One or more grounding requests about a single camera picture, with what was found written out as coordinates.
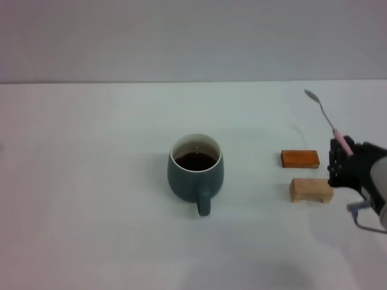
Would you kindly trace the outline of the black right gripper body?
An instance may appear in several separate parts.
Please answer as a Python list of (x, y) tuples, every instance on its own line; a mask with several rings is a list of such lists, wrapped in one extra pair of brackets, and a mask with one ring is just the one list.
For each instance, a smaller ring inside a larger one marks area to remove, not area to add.
[(341, 186), (354, 189), (361, 195), (364, 188), (371, 200), (372, 209), (379, 211), (379, 192), (371, 177), (371, 168), (376, 163), (375, 156), (350, 156), (341, 167)]

